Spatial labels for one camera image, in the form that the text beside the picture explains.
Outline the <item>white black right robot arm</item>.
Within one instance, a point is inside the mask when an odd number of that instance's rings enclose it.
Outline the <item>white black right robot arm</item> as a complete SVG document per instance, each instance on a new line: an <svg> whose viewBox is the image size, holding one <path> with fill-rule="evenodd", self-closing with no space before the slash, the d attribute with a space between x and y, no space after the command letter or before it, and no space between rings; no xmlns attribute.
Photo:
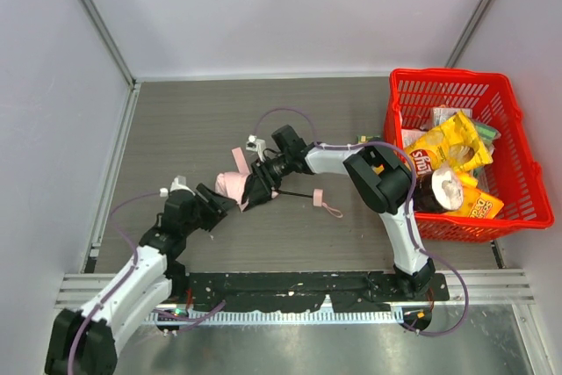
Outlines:
<svg viewBox="0 0 562 375"><path fill-rule="evenodd" d="M244 205L271 201L283 178L292 173L347 176L366 206L383 221L399 288L410 299L429 290L436 269L422 246L414 218L412 172L397 156L394 145L382 141L350 147L308 144L289 125L275 131L272 139L279 154L251 164L241 196Z"/></svg>

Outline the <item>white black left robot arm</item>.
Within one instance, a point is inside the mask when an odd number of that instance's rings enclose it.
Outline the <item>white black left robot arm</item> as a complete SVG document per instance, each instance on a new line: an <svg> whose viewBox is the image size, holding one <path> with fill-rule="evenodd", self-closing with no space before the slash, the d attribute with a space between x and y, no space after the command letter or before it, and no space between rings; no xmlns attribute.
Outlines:
<svg viewBox="0 0 562 375"><path fill-rule="evenodd" d="M237 203L199 184L176 178L160 192L165 199L155 224L133 245L133 254L106 287L76 310L54 319L46 374L112 374L119 355L141 323L164 300L186 286L177 262L190 234L211 231Z"/></svg>

